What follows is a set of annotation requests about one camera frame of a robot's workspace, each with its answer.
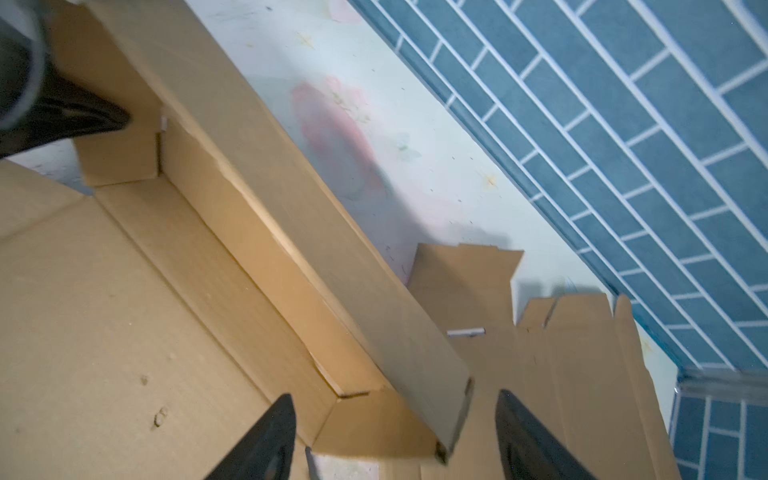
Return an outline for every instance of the cardboard flap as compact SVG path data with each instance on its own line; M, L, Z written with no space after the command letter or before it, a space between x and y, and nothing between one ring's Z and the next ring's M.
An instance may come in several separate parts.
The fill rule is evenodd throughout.
M50 0L51 48L61 75L131 115L123 130L74 139L87 185L157 176L161 102L84 6Z
M624 354L637 408L640 411L656 478L680 480L680 469L677 467L664 419L661 417L654 383L643 361L640 335L632 315L632 303L626 295L621 295L616 300L614 317L616 333Z
M390 389L340 399L312 450L367 460L437 458L445 462L446 454L429 427Z
M0 160L0 239L82 198L71 188L11 161Z
M164 177L96 189L96 198L257 388L293 396L312 444L336 395L283 317Z
M408 282L411 290L423 287L486 288L489 286L509 289L509 282L520 263L523 253L500 250L485 245L444 247L419 244L414 268Z
M525 306L518 328L543 329L557 301L555 298L530 299L528 305Z
M565 295L558 299L546 328L567 329L575 326L609 324L613 320L605 293Z

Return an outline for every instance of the blue tile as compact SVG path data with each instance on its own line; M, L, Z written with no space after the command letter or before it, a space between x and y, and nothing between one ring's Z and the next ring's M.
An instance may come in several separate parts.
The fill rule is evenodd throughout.
M677 411L677 430L674 436L674 456L680 460L698 463L701 452L701 434L704 427L702 399L683 397Z
M471 64L475 60L482 49L482 42L472 33L447 0L419 0L418 9L464 58L464 61Z
M572 183L616 234L623 236L642 230L629 210L621 204L595 172L590 170L579 175L573 179Z
M744 0L744 4L763 28L768 31L768 2L765 0Z
M677 301L699 327L710 337L715 346L738 369L765 369L736 332L722 316L702 298Z
M643 66L664 45L626 0L600 0L581 20L627 74Z
M741 425L741 404L712 401L710 427L738 432L739 425Z
M686 214L723 204L664 132L651 135L632 150Z
M763 58L720 0L647 0L646 4L715 86Z
M495 58L486 55L475 71L564 174L568 175L585 165L584 159Z
M698 480L698 468L691 468L683 465L678 465L677 467L680 469L680 480Z
M688 263L685 267L732 321L765 319L757 305L716 260Z
M768 148L768 71L725 94L755 138Z
M688 355L680 349L672 338L661 328L661 325L643 308L640 304L632 306L634 319L643 327L652 339L662 348L664 352L680 367L694 366Z
M722 363L720 358L712 347L709 346L704 338L696 330L672 330L672 335L676 336L680 343L694 356L699 363Z
M578 199L573 190L552 170L552 167L541 155L536 155L523 167L569 217L587 209L587 206Z
M397 39L400 37L400 32L397 31L392 23L387 20L383 13L376 7L376 3L371 0L352 0L350 2L352 6L357 10L365 20L373 27L379 35L389 44L394 47L397 44Z
M584 105L546 61L538 62L525 78L525 84L560 125L566 125L584 111Z
M427 56L432 53L437 44L437 35L419 18L406 0L379 0L379 5L389 13L392 20L413 40L419 50Z
M755 227L768 237L768 169L751 150L709 166L712 175Z
M574 250L580 250L588 246L587 242L584 241L584 238L582 238L581 235L571 227L571 224L559 214L549 200L542 197L534 203L545 217L549 219L552 225L554 225L555 229L560 232L560 235L571 244Z
M493 137L475 120L472 113L461 101L456 100L451 104L451 112L456 116L458 122L464 125L469 134L475 138L475 141L488 152L488 155L496 160L498 166L517 184L520 190L529 197L538 193L538 188L528 179L525 172L520 170L520 167L499 147Z
M416 49L407 41L404 41L402 45L400 45L400 56L406 61L406 65L413 70L416 76L419 77L421 81L426 84L427 88L432 90L432 93L434 93L443 103L451 97L452 92L448 85L437 76L432 70L432 67L419 56Z
M450 50L442 46L433 64L476 114L485 115L493 101Z
M768 358L768 327L766 326L742 326L741 331L755 348Z
M739 439L710 433L704 480L737 480L739 468Z
M646 73L637 86L697 157L709 157L741 141L672 56Z
M574 223L617 272L637 268L637 264L632 260L632 257L608 233L608 230L603 228L594 215L587 215L576 220Z
M632 160L593 117L587 117L569 132L605 177L625 194L648 183Z
M488 128L496 134L498 139L506 145L509 152L518 160L533 151L531 142L520 133L520 130L513 125L503 111L497 110L487 121L485 121L485 124L488 125Z
M619 137L653 126L650 115L552 0L526 0L517 16Z
M768 252L735 215L713 215L696 220L696 225L748 285L768 283Z
M749 405L746 408L746 444L744 476L762 480L768 478L768 407Z
M696 287L650 235L627 240L625 243L670 295L696 291Z
M592 271L594 271L595 274L601 278L605 284L608 285L616 294L623 293L630 299L634 298L634 295L629 291L624 283L619 280L619 277L615 276L614 273L611 272L611 269L608 268L603 260L600 260L600 257L598 257L595 252L583 253L581 258L584 259L587 265L591 267Z
M520 73L536 56L534 46L494 0L467 0L462 10L512 70Z
M710 252L656 190L632 197L629 203L677 258Z
M629 283L632 290L654 311L658 319L665 325L688 324L685 317L675 308L675 305L659 290L659 287L645 273L627 275L624 280Z

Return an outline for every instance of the corrugated cardboard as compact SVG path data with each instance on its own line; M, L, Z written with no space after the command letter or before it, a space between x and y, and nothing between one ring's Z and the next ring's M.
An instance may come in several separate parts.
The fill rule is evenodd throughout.
M88 8L175 116L169 178L336 394L394 388L449 454L470 399L466 365L194 13L183 0Z
M226 55L183 2L89 5L129 55L87 9L54 2L56 61L147 128L76 143L95 198L0 168L13 388L0 399L0 476L199 478L285 392L300 458L315 445L445 462L472 396L465 364ZM73 55L90 45L108 73ZM183 112L163 149L179 189L157 177L158 149L146 162L159 108L128 59Z
M515 326L510 280L522 252L421 245L409 289L451 338L475 378L475 396L451 463L423 466L429 480L502 480L494 411L511 390L598 478L674 479L664 422L642 360L629 299L611 314L604 294L533 299ZM382 478L419 478L387 466Z

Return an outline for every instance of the cardboard panel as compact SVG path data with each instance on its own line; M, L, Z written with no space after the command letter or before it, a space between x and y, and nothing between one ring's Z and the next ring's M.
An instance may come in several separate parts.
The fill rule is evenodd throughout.
M640 335L637 333L637 324L632 316L632 304L626 295L619 296L616 301L614 318L616 334L624 354L629 380L634 390L634 398L640 411L656 478L680 480L680 469L677 467L677 461L670 448L667 428L664 426L659 401L654 393L654 383L643 362Z
M296 330L337 394L391 388L213 157L172 117L163 134L162 169Z
M269 405L96 200L0 265L0 477L202 478Z
M545 334L568 449L598 478L653 478L605 294L561 298Z
M88 6L450 449L468 403L466 365L194 13L183 0Z
M429 460L438 439L394 390L340 399L312 445L319 455Z
M50 5L51 48L61 75L131 115L124 130L75 138L84 182L96 186L156 177L157 95L85 7L65 0Z
M96 198L269 401L293 396L298 433L314 442L336 394L299 337L178 190L161 177L99 187Z
M11 161L0 161L0 239L50 217L83 196Z

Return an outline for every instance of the cardboard piece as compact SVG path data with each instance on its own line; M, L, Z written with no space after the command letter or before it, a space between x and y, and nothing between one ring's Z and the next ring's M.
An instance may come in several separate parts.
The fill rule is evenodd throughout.
M207 152L197 160L210 165L215 194L196 198L200 192L182 181L180 189L201 212L201 202L215 205L203 219L310 348L328 383L343 395L391 385L450 452L470 400L466 365L186 3L88 7ZM249 207L237 223L221 220L230 201L237 211ZM251 228L227 231L235 224ZM243 243L264 248L242 254ZM371 362L361 361L361 348Z
M521 255L419 246L413 296L442 331L482 327L485 335L450 339L476 384L448 467L386 471L502 480L494 412L498 391L508 389L597 478L679 480L629 299L619 298L615 316L604 294L533 299L515 326L509 285Z

